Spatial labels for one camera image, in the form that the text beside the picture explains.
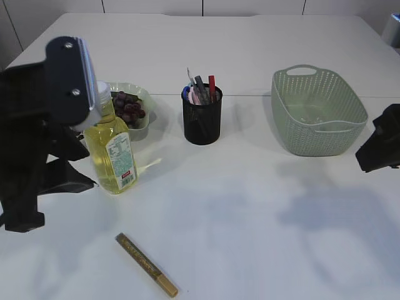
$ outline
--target plastic laundry basket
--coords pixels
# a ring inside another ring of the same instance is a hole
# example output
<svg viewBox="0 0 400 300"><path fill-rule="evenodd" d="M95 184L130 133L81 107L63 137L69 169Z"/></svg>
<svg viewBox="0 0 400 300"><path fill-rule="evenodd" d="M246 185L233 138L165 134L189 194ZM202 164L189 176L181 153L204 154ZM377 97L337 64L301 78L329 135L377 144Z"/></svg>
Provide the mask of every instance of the plastic laundry basket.
<svg viewBox="0 0 400 300"><path fill-rule="evenodd" d="M288 74L298 68L315 73ZM360 99L341 76L310 65L276 72L271 96L279 135L287 150L300 156L343 153L359 136L368 118Z"/></svg>

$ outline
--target pen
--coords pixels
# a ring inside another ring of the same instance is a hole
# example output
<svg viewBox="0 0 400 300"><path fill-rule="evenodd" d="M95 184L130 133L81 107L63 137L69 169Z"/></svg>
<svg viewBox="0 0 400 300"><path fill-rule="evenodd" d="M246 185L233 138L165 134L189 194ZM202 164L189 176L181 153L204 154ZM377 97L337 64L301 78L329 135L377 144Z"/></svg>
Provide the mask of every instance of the pen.
<svg viewBox="0 0 400 300"><path fill-rule="evenodd" d="M210 100L212 103L217 102L215 93L215 77L214 75L208 76L208 83L210 88Z"/></svg>
<svg viewBox="0 0 400 300"><path fill-rule="evenodd" d="M200 94L204 99L204 104L210 104L210 99L208 98L208 93L206 91L206 88L204 87L203 80L201 80L201 76L196 76L195 80L200 90Z"/></svg>
<svg viewBox="0 0 400 300"><path fill-rule="evenodd" d="M192 86L192 87L190 88L190 92L192 93L193 103L194 103L195 105L201 105L200 99L198 98L198 96L197 96L196 93L194 92L194 86Z"/></svg>
<svg viewBox="0 0 400 300"><path fill-rule="evenodd" d="M201 105L201 104L204 102L204 100L203 100L203 97L201 96L201 93L199 92L198 86L196 85L196 83L194 82L193 77L192 77L191 74L190 74L189 68L187 69L187 76L189 77L190 82L191 82L191 84L192 84L194 94L197 96L197 98L198 98L198 99L200 100L200 102L201 102L201 103L198 104L198 105Z"/></svg>
<svg viewBox="0 0 400 300"><path fill-rule="evenodd" d="M150 259L148 259L142 251L140 251L131 242L128 237L120 233L115 237L115 240L125 249L126 252L158 283L159 286L168 294L170 297L175 297L178 294L178 289L172 284L171 281L156 267Z"/></svg>
<svg viewBox="0 0 400 300"><path fill-rule="evenodd" d="M185 86L184 88L183 88L183 92L182 92L182 94L183 94L183 99L185 99L185 100L189 100L189 98L188 98L188 95L189 95L189 91L190 91L190 87L189 86Z"/></svg>

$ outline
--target pen holder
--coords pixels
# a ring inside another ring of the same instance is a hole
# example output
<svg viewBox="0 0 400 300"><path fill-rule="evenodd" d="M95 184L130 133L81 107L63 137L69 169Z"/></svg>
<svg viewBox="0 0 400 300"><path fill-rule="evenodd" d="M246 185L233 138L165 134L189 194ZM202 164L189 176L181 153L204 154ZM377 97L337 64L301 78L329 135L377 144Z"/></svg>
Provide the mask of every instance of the pen holder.
<svg viewBox="0 0 400 300"><path fill-rule="evenodd" d="M215 90L216 102L208 105L191 104L181 94L184 135L190 143L208 145L219 138L223 92L218 87Z"/></svg>

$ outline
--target bunch of grapes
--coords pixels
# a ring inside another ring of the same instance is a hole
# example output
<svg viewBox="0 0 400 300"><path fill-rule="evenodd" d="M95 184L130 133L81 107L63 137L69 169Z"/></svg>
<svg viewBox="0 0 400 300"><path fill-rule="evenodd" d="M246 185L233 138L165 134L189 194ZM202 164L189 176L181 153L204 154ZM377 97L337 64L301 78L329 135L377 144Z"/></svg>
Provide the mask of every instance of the bunch of grapes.
<svg viewBox="0 0 400 300"><path fill-rule="evenodd" d="M128 128L138 128L139 119L146 116L142 109L143 102L136 96L126 94L123 91L112 92L115 115L120 117L127 124Z"/></svg>

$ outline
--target oil bottle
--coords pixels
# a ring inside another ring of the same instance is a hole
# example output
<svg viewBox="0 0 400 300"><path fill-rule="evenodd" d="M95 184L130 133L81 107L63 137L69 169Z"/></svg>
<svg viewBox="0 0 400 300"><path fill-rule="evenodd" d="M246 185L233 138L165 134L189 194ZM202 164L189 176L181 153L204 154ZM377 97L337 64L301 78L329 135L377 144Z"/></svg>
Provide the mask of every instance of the oil bottle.
<svg viewBox="0 0 400 300"><path fill-rule="evenodd" d="M84 131L99 184L119 194L138 179L131 140L125 122L114 112L109 84L98 81L102 119Z"/></svg>

